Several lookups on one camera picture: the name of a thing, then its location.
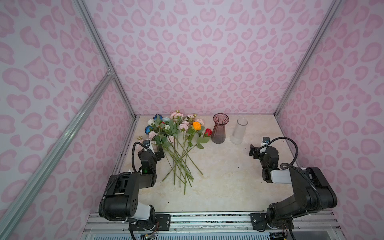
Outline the pink ribbed glass vase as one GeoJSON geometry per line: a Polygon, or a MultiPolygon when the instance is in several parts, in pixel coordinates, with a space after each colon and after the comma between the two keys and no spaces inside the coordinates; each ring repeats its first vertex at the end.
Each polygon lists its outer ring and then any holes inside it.
{"type": "Polygon", "coordinates": [[[226,139],[226,125],[229,123],[229,117],[224,113],[218,113],[213,116],[215,123],[211,140],[215,144],[222,144],[226,139]]]}

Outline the small red artificial rose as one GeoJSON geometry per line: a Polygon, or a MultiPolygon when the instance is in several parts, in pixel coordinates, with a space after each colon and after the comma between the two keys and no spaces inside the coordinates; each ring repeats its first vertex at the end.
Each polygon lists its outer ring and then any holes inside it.
{"type": "Polygon", "coordinates": [[[204,144],[207,144],[210,141],[212,133],[213,131],[211,129],[205,129],[201,137],[198,135],[190,136],[185,132],[185,129],[182,129],[181,134],[183,134],[183,142],[180,144],[180,146],[183,148],[181,154],[182,159],[185,161],[190,160],[197,168],[197,165],[193,162],[189,154],[194,149],[204,149],[204,144]]]}

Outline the orange artificial rose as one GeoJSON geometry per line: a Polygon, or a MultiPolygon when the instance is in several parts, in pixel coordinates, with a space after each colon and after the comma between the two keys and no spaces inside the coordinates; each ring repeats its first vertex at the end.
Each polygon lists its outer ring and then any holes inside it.
{"type": "Polygon", "coordinates": [[[161,147],[167,153],[166,157],[171,158],[171,172],[174,181],[179,184],[191,185],[194,177],[188,163],[196,164],[190,157],[190,152],[198,147],[199,141],[194,138],[201,137],[201,126],[196,129],[192,123],[187,121],[166,121],[162,124],[162,144],[161,147]]]}

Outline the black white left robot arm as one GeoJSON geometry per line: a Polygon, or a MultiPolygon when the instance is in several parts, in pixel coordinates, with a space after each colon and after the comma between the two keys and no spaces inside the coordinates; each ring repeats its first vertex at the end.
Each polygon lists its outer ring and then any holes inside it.
{"type": "Polygon", "coordinates": [[[140,172],[124,172],[109,178],[103,193],[99,215],[110,222],[128,222],[133,231],[152,231],[157,227],[155,209],[139,202],[139,190],[151,188],[157,180],[157,162],[165,157],[162,148],[156,152],[141,150],[140,172]]]}

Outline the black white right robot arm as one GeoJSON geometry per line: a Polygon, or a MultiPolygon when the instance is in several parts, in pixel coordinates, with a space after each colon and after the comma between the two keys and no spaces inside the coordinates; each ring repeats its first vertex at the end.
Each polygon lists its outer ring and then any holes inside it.
{"type": "Polygon", "coordinates": [[[269,184],[288,184],[293,195],[271,203],[264,214],[250,214],[253,229],[258,232],[293,229],[293,220],[336,207],[337,196],[319,168],[301,169],[289,163],[279,164],[279,151],[268,145],[250,145],[249,155],[259,160],[263,181],[269,184]]]}

